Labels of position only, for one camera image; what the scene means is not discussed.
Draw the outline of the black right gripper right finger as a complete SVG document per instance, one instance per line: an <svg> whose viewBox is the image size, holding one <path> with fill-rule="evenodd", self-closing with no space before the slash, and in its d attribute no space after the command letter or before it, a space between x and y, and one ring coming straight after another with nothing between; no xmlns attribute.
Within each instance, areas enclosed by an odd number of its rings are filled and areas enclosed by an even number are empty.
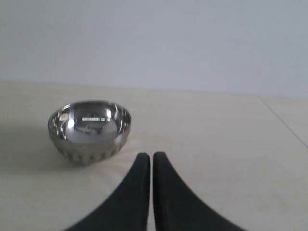
<svg viewBox="0 0 308 231"><path fill-rule="evenodd" d="M242 231L185 184L166 153L153 155L153 207L157 231Z"/></svg>

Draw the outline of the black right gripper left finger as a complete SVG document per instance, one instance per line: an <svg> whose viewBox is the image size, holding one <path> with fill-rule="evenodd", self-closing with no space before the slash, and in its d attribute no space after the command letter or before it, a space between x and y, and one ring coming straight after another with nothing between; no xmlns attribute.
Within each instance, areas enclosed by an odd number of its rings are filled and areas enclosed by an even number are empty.
<svg viewBox="0 0 308 231"><path fill-rule="evenodd" d="M145 231L149 214L151 163L137 154L119 186L89 215L68 231Z"/></svg>

